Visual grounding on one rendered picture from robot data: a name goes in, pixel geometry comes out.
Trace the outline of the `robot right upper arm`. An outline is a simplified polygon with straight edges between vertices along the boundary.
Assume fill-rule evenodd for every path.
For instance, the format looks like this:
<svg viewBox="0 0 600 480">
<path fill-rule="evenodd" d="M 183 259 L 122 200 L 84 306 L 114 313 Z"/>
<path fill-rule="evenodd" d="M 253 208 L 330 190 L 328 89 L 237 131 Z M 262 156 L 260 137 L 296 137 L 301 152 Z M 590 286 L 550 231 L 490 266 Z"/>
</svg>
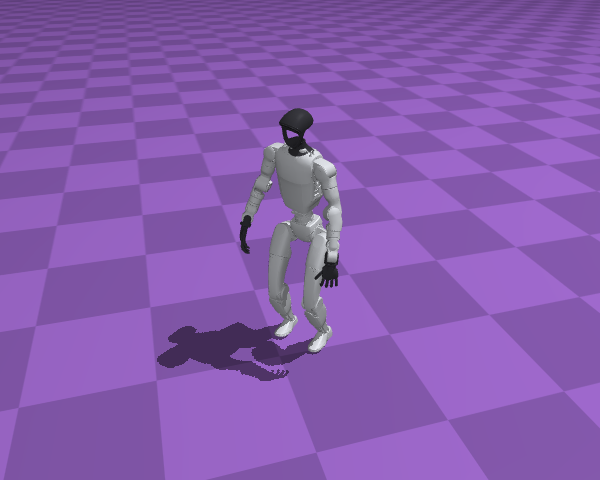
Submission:
<svg viewBox="0 0 600 480">
<path fill-rule="evenodd" d="M 283 143 L 276 142 L 267 146 L 264 149 L 264 158 L 261 166 L 261 175 L 258 178 L 255 188 L 263 192 L 268 192 L 273 182 L 271 176 L 273 175 L 276 164 L 275 164 L 275 153 Z"/>
</svg>

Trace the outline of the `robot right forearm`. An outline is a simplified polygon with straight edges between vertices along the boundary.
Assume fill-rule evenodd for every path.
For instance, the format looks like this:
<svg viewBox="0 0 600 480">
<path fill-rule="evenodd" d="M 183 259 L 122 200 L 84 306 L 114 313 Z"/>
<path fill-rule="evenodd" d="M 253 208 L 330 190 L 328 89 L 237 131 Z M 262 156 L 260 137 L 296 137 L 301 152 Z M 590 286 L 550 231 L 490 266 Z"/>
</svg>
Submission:
<svg viewBox="0 0 600 480">
<path fill-rule="evenodd" d="M 243 222 L 244 216 L 246 216 L 246 215 L 249 215 L 251 217 L 251 223 L 253 222 L 254 215 L 257 213 L 257 211 L 259 209 L 259 206 L 260 206 L 260 203 L 261 203 L 262 199 L 265 196 L 265 194 L 262 193 L 263 191 L 258 190 L 258 189 L 255 188 L 255 185 L 256 185 L 256 182 L 257 182 L 258 178 L 256 179 L 256 181 L 254 183 L 254 186 L 252 188 L 252 191 L 250 193 L 251 195 L 250 195 L 250 198 L 249 198 L 249 200 L 248 200 L 248 202 L 246 204 L 245 212 L 242 214 L 242 218 L 241 218 L 242 222 Z"/>
</svg>

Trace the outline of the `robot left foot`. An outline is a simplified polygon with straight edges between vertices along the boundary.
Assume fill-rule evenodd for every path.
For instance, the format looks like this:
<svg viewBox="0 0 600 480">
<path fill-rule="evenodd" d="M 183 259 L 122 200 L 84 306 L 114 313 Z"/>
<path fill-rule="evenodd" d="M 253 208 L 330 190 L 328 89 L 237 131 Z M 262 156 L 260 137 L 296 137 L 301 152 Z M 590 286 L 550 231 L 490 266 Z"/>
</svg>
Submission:
<svg viewBox="0 0 600 480">
<path fill-rule="evenodd" d="M 325 333 L 325 331 L 324 331 L 324 333 Z M 332 336 L 331 327 L 328 326 L 328 332 L 326 334 L 324 334 L 324 333 L 323 332 L 316 333 L 315 337 L 308 344 L 308 350 L 310 352 L 318 352 L 326 345 L 328 339 Z"/>
</svg>

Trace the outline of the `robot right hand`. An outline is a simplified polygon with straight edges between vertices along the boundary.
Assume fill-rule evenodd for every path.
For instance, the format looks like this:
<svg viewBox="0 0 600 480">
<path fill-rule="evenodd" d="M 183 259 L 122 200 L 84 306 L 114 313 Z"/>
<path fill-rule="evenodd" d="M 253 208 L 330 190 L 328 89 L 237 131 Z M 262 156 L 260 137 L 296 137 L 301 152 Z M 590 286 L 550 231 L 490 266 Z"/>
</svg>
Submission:
<svg viewBox="0 0 600 480">
<path fill-rule="evenodd" d="M 244 253 L 246 254 L 250 254 L 250 250 L 248 250 L 250 247 L 247 246 L 246 244 L 246 234 L 247 234 L 247 229 L 248 227 L 251 227 L 251 217 L 249 215 L 244 216 L 243 222 L 240 222 L 241 225 L 241 230 L 240 230 L 240 241 L 241 241 L 241 249 Z M 248 249 L 246 249 L 248 248 Z"/>
</svg>

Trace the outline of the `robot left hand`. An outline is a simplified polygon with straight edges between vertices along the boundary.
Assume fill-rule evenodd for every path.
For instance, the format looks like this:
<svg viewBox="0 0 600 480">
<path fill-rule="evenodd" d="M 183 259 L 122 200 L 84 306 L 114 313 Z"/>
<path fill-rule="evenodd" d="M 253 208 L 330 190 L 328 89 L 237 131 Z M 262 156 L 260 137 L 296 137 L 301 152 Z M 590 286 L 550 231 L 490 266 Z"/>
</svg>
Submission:
<svg viewBox="0 0 600 480">
<path fill-rule="evenodd" d="M 326 280 L 325 288 L 327 288 L 330 280 L 330 287 L 333 287 L 333 279 L 335 279 L 335 286 L 338 286 L 338 270 L 336 268 L 336 266 L 338 265 L 338 259 L 339 254 L 337 256 L 336 263 L 327 262 L 327 252 L 325 253 L 325 266 L 322 267 L 322 271 L 314 278 L 315 280 L 317 280 L 322 275 L 322 281 L 320 283 L 320 286 L 323 286 L 324 281 Z"/>
</svg>

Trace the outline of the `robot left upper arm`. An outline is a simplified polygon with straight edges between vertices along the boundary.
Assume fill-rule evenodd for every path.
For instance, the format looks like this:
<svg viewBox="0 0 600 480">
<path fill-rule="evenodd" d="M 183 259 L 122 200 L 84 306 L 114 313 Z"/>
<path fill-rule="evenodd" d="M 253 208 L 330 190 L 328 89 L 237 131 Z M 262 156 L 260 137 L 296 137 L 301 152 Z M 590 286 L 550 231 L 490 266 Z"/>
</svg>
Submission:
<svg viewBox="0 0 600 480">
<path fill-rule="evenodd" d="M 323 217 L 325 220 L 329 221 L 328 212 L 332 208 L 338 208 L 342 215 L 342 208 L 336 181 L 337 170 L 333 163 L 323 158 L 316 159 L 313 162 L 313 165 L 314 176 L 318 181 L 320 181 L 324 198 L 328 202 L 328 206 L 323 210 Z"/>
</svg>

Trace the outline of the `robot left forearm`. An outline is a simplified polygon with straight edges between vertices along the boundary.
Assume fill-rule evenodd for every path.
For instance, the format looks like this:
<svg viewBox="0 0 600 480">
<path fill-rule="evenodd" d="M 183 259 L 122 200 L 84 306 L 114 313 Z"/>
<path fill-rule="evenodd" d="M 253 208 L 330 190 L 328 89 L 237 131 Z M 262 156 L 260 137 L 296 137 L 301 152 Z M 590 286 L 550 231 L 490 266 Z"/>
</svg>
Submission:
<svg viewBox="0 0 600 480">
<path fill-rule="evenodd" d="M 338 208 L 332 208 L 328 212 L 329 223 L 326 225 L 326 248 L 327 248 L 327 262 L 336 263 L 339 243 L 340 231 L 342 231 L 342 216 Z"/>
</svg>

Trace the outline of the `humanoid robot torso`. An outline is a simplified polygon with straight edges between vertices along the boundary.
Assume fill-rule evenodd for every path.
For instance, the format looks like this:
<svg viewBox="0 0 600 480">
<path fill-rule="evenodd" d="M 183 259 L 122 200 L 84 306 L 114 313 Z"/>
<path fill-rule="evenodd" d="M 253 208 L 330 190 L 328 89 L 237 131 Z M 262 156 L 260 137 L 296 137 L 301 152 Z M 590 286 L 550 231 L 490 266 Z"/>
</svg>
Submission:
<svg viewBox="0 0 600 480">
<path fill-rule="evenodd" d="M 317 227 L 323 228 L 321 217 L 312 211 L 323 196 L 321 183 L 314 176 L 313 162 L 323 156 L 314 148 L 312 153 L 305 148 L 299 152 L 307 154 L 296 157 L 289 154 L 288 149 L 284 142 L 275 153 L 280 193 L 285 205 L 295 214 L 290 221 L 293 235 L 301 241 L 311 242 Z"/>
</svg>

